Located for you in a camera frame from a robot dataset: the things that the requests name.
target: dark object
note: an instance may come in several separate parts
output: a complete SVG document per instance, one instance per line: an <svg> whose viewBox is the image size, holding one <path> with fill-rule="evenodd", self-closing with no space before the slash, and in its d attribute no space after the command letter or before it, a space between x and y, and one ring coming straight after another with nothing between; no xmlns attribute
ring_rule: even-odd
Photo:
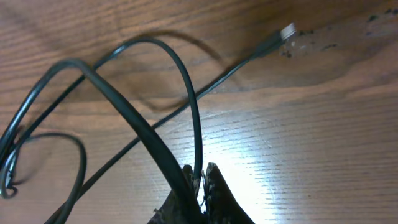
<svg viewBox="0 0 398 224"><path fill-rule="evenodd" d="M299 36L307 35L307 34L314 34L314 31L313 31L313 30L308 30L308 31L301 30L301 31L298 33Z"/></svg>
<svg viewBox="0 0 398 224"><path fill-rule="evenodd" d="M379 18L379 17L376 15L371 15L371 16L369 16L368 22L375 21L377 18Z"/></svg>
<svg viewBox="0 0 398 224"><path fill-rule="evenodd" d="M193 183L192 167L185 165L182 168L187 181ZM206 221L217 224L250 224L254 223L236 202L232 192L224 180L215 163L209 163L204 178ZM155 210L155 215L148 224L186 224L181 208L173 191L169 193L160 209Z"/></svg>
<svg viewBox="0 0 398 224"><path fill-rule="evenodd" d="M160 210L157 210L157 213L151 219L150 223L220 223L220 221L222 221L222 223L252 223L250 218L234 200L228 186L222 178L220 171L215 165L209 166L211 169L209 170L208 168L208 173L204 180L207 195L205 200L208 212L202 214L200 211L196 197L198 195L199 184L201 180L203 144L201 138L201 126L197 100L216 88L219 84L225 81L249 61L263 57L278 49L284 44L284 40L290 37L294 32L294 26L291 24L282 31L275 33L266 41L261 43L251 55L229 67L218 78L213 80L197 93L194 92L187 69L178 55L167 44L150 37L140 37L138 39L128 40L114 49L111 53L102 57L94 64L93 68L89 67L85 62L78 59L66 59L57 62L51 66L45 75L34 85L0 139L1 196L4 199L10 199L17 193L17 189L13 186L13 178L19 151L25 142L44 137L67 138L73 141L79 147L80 168L75 184L67 201L45 222L48 224L65 223L76 201L82 195L84 195L111 166L113 166L120 158L122 158L125 153L127 153L139 141L142 141L172 189L169 197ZM117 57L124 50L142 42L158 45L170 55L182 75L188 92L188 100L183 104L183 106L179 107L177 110L155 123L152 127L138 113L133 105L131 105L128 100L122 96L122 94L114 89L96 72L100 66ZM81 70L83 75L73 82L72 85L70 85L26 130L24 130L24 132L16 141L16 136L21 130L19 125L39 93L43 90L51 78L53 78L59 71L70 67ZM127 121L130 127L135 130L138 137L131 141L113 158L111 158L100 170L98 170L83 184L86 170L86 154L83 143L81 143L78 138L63 133L45 133L36 136L31 136L31 134L55 109L55 107L57 107L57 105L63 99L65 99L65 97L84 79L88 79L97 89L99 89L99 91L112 103L115 109L117 109L120 115ZM171 151L164 144L159 135L154 131L154 129L172 119L174 116L178 115L189 106L191 106L192 111L195 141L195 165L193 171L190 166L185 166L183 170L181 170ZM7 193L7 189L12 189L13 193L9 195ZM225 208L222 207L223 203L228 203Z"/></svg>

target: wood grain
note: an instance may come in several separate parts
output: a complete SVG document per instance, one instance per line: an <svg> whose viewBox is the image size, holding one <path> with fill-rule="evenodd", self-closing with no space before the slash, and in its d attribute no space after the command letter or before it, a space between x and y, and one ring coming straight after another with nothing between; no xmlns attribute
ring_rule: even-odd
<svg viewBox="0 0 398 224"><path fill-rule="evenodd" d="M219 165L256 223L397 223L397 8L395 0L2 0L0 128L60 59L93 63L128 38L157 34L199 89L294 22L301 32L278 52L200 100L205 164ZM171 59L152 45L129 49L98 72L150 123L186 96ZM77 76L68 70L54 78L23 123ZM37 132L50 130L82 138L87 177L135 136L88 82ZM181 165L193 164L188 111L158 133ZM16 198L0 201L0 223L46 221L69 194L77 159L62 140L24 146L17 171L27 180ZM139 144L76 203L68 223L146 223L169 190Z"/></svg>

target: black cable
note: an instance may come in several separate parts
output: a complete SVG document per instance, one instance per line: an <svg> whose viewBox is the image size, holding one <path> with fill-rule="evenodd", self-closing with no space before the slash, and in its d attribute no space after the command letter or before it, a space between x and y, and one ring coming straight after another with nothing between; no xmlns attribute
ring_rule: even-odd
<svg viewBox="0 0 398 224"><path fill-rule="evenodd" d="M59 62L58 64L54 65L50 70L49 73L53 73L54 71L57 71L59 69L59 66L62 64L61 67L65 66L74 66L78 67L79 69L82 70L83 75L78 78L76 81L74 81L38 118L34 123L23 133L23 135L19 138L18 142L16 144L13 143L14 138L17 133L17 127L22 119L22 117L25 115L27 109L29 108L30 104L33 102L34 98L39 94L37 91L34 91L34 89L30 92L28 97L25 99L25 102L23 102L22 106L20 107L19 111L15 115L14 119L11 121L10 125L7 127L6 131L4 132L2 138L0 139L0 162L2 164L7 164L5 162L6 160L8 161L10 158L13 156L11 155L13 152L19 150L17 149L16 146L21 146L24 142L28 141L30 139L30 135L34 131L34 129L55 109L55 107L63 100L65 97L72 91L74 90L86 77L90 79L93 84L100 89L100 91L107 97L107 99L112 102L114 107L120 112L120 114L126 119L126 121L132 126L132 128L136 131L138 137L135 138L133 141L131 141L126 147L124 147L119 153L117 153L113 158L111 158L100 170L98 170L93 176L91 176L86 183L80 188L78 191L78 195L73 201L73 204L82 196L84 195L88 189L113 165L115 164L120 158L122 158L125 153L127 153L133 146L135 146L141 139L142 137L142 142L148 149L148 151L151 153L152 157L158 164L159 168L165 175L167 181L169 182L170 186L172 187L173 191L176 193L178 199L180 200L180 203L182 203L182 209L185 209L184 215L189 220L189 222L194 222L194 221L200 221L200 217L198 218L197 214L200 214L200 211L197 212L198 204L195 200L195 202L192 202L191 196L188 196L188 194L192 194L192 188L190 188L189 185L187 185L186 181L184 178L181 179L181 168L179 168L179 165L169 149L167 149L167 146L164 145L160 137L154 132L155 128L158 128L159 126L163 125L165 122L168 120L172 119L174 116L178 115L181 113L186 107L191 106L192 107L192 117L193 117L193 127L194 127L194 135L195 135L195 168L194 168L194 179L200 180L201 176L201 168L203 164L203 153L202 153L202 141L201 141L201 129L200 129L200 118L199 118L199 113L198 113L198 106L196 99L199 99L209 93L212 89L216 88L219 84L221 84L223 81L225 81L228 77L230 77L234 72L236 72L239 68L241 68L243 65L248 63L250 60L253 60L258 57L263 57L278 47L280 47L284 43L284 37L281 37L281 34L278 33L277 35L273 35L270 39L267 39L265 42L263 42L257 49L256 51L250 55L248 58L240 61L239 63L236 63L234 66L230 67L227 69L226 72L222 73L218 78L213 80L211 83L209 83L207 86L203 87L195 97L195 93L193 92L193 87L192 83L190 81L190 78L188 76L188 73L177 56L177 54L165 43L156 40L156 39L150 39L150 38L143 38L143 39L132 39L129 40L125 43L123 43L121 46L116 48L114 51L112 51L110 54L107 54L103 58L101 58L97 63L94 65L94 69L98 69L100 66L102 66L104 63L107 61L111 60L112 58L115 58L118 54L120 54L123 50L127 49L128 47L139 43L139 42L151 42L153 44L157 44L161 46L170 56L171 58L175 61L177 64L178 69L182 73L183 79L185 86L188 91L188 102L186 102L184 105L176 109L173 113L169 114L165 118L161 119L153 127L150 127L145 119L135 110L134 107L132 107L128 101L120 95L109 83L107 83L105 80L103 80L98 74L96 74L94 71L90 70L83 62L79 60L64 60ZM38 83L44 82L47 83L52 77L51 75L46 74ZM159 152L156 150L153 150L157 147L160 147L161 150ZM3 167L2 172L7 173L9 169L9 166ZM5 183L5 179L1 178L0 181L2 183ZM46 223L55 223L57 220L59 220L62 216L64 216L65 209L69 209L69 201L66 201L48 220Z"/></svg>
<svg viewBox="0 0 398 224"><path fill-rule="evenodd" d="M182 62L178 63L179 58L174 58L175 55L170 55L177 62L178 65L182 65ZM107 97L112 105L119 111L123 118L130 124L130 126L135 130L137 135L141 138L142 143L145 145L152 158L159 166L159 169L162 171L167 182L169 183L169 185L175 192L178 200L180 201L182 205L182 212L185 218L193 218L194 220L196 220L196 222L200 223L201 211L199 209L196 198L194 197L193 189L190 185L188 185L188 182L185 180L182 170L170 150L161 140L159 135L151 128L148 122L136 111L136 109L107 81L100 77L96 72L92 71L90 67L81 60L62 60L53 65L46 72L46 74L34 85L33 89L30 91L27 98L22 103L16 115L13 117L11 124L6 129L4 135L14 132L14 130L16 129L16 127L18 127L20 121L22 120L23 116L27 113L27 110L34 102L36 97L39 95L41 90L44 88L44 86L59 71L68 67L79 68L83 72L84 76L88 78L90 82L92 82L92 84L94 84L94 86L97 87L97 89L99 89L99 91L102 92L102 94ZM193 95L193 100L196 101L193 88L191 89L191 91L191 94ZM64 213L65 209L67 209L66 206L62 208L60 215Z"/></svg>
<svg viewBox="0 0 398 224"><path fill-rule="evenodd" d="M86 167L87 167L86 150L85 150L83 143L78 138L76 138L75 136L71 136L69 134L63 134L63 133L45 133L45 134L38 134L35 136L31 136L31 137L27 138L24 142L20 142L19 144L15 145L15 148L14 148L12 154L7 158L7 161L5 163L5 166L2 169L0 176L2 177L2 179L5 178L5 175L7 175L7 171L9 170L10 166L12 166L11 161L13 160L17 151L20 150L21 146L24 143L32 141L32 140L40 139L40 138L47 138L47 137L58 137L58 138L65 138L65 139L71 140L73 143L75 143L78 146L79 153L80 153L79 171L76 176L75 183L73 184L72 191L70 192L70 195L69 195L67 201L64 203L65 206L62 209L60 215L54 221L54 223L65 223L75 202L78 200L81 186L83 186L85 174L86 174ZM11 195L7 194L5 182L0 183L0 190L2 192L3 197L6 197L6 198L11 197Z"/></svg>

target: wooden surface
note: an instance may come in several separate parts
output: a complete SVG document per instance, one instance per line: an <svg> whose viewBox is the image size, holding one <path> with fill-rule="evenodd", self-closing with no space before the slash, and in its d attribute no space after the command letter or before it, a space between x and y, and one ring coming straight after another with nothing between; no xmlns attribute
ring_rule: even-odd
<svg viewBox="0 0 398 224"><path fill-rule="evenodd" d="M0 128L60 59L93 63L150 32L177 51L199 89L294 22L302 32L286 46L200 100L204 165L219 165L256 223L398 223L397 8L393 0L2 0ZM152 45L129 49L98 72L151 123L186 96L171 59ZM23 123L78 75L54 78ZM82 138L87 177L135 136L88 82L37 133L51 130ZM181 165L193 164L189 111L158 133ZM26 144L17 171L28 180L16 198L0 200L0 223L46 221L67 198L77 167L69 142ZM146 223L169 189L139 144L77 202L68 223Z"/></svg>

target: cable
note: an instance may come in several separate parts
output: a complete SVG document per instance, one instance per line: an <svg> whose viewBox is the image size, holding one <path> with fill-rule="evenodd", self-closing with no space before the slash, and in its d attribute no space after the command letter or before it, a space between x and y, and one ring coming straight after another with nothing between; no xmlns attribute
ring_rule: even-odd
<svg viewBox="0 0 398 224"><path fill-rule="evenodd" d="M107 97L107 99L113 104L113 106L120 112L120 114L124 117L124 119L131 125L131 127L135 130L138 137L131 141L125 148L123 148L119 153L117 153L111 160L109 160L100 170L98 170L93 176L91 176L84 185L81 186L80 190L77 193L76 198L73 201L73 204L82 196L85 192L113 165L115 164L125 153L127 153L133 146L135 146L140 140L142 140L143 144L148 149L151 156L156 161L159 169L162 171L166 180L170 184L172 190L175 192L177 198L180 200L182 204L181 208L183 210L183 214L190 223L192 222L201 222L201 212L198 208L198 203L193 196L192 186L189 186L183 177L181 168L179 167L177 161L174 156L171 154L170 150L163 143L159 135L154 131L155 128L158 128L168 120L172 119L174 116L178 115L183 111L186 107L191 106L192 110L192 118L193 118L193 128L194 128L194 136L195 136L195 168L194 168L194 179L200 180L202 163L203 163L203 153L202 153L202 140L201 140L201 128L200 128L200 118L198 112L198 106L196 100L206 95L212 89L217 87L223 81L225 81L228 77L230 77L235 71L241 68L243 65L248 63L250 60L254 60L258 57L263 57L273 50L280 47L284 40L290 37L294 33L294 27L289 25L281 32L273 35L272 38L267 39L263 44L259 45L259 47L254 51L252 55L248 58L240 61L236 65L230 67L227 72L222 73L217 79L213 82L202 88L195 97L195 92L193 91L192 83L190 81L188 72L179 59L178 55L165 43L151 38L141 38L141 39L132 39L121 46L116 48L110 54L105 55L94 65L94 69L98 69L107 61L115 58L118 54L120 54L123 50L133 46L134 44L140 42L150 42L153 44L157 44L162 47L175 61L178 69L180 70L185 86L188 92L188 102L186 102L183 106L175 110L173 113L169 114L162 120L158 121L150 127L149 124L145 121L145 119L135 110L133 106L129 104L129 102L118 93L108 82L106 82L103 78L101 78L96 72L92 71L84 62L76 59L63 60L52 66L48 70L48 72L38 81L38 83L33 87L32 91L29 93L15 117L10 122L6 131L4 132L2 138L0 139L0 161L2 165L2 175L0 181L2 185L5 187L7 182L7 173L12 172L15 169L15 164L12 161L16 160L17 152L19 152L19 148L22 144L30 139L30 135L34 131L34 129L55 109L55 107L72 91L74 90L85 78L88 78L95 87L97 87L102 94ZM79 68L83 75L74 81L55 101L52 103L38 118L34 123L22 134L16 144L14 144L14 139L17 133L17 127L22 119L22 117L26 114L29 106L33 103L35 97L39 94L41 89L47 84L47 82L61 69L66 67L76 67ZM67 210L70 208L71 201L67 200L48 220L46 223L58 223L59 220L62 219L64 222L69 213Z"/></svg>
<svg viewBox="0 0 398 224"><path fill-rule="evenodd" d="M4 177L5 175L7 175L7 170L12 165L11 161L13 160L15 153L21 148L21 146L25 142L36 140L39 138L47 138L47 137L58 137L58 138L65 138L65 139L71 140L73 143L75 143L78 146L79 153L80 153L80 165L79 165L78 174L76 176L75 184L73 184L72 191L70 192L70 195L69 195L67 201L65 202L65 207L63 208L61 214L55 221L55 223L65 223L75 202L77 201L77 198L78 198L79 192L81 190L81 186L83 185L83 182L85 179L85 174L86 174L86 167L87 167L86 150L85 150L83 143L78 138L76 138L75 136L71 136L69 134L63 134L63 133L45 133L45 134L38 134L38 135L35 135L32 137L29 137L24 142L21 142L21 143L15 145L15 150L12 152L12 155L10 155L8 157L6 166L3 167L0 175L1 175L1 177ZM7 194L5 182L1 182L0 188L1 188L3 197L10 197L10 195Z"/></svg>

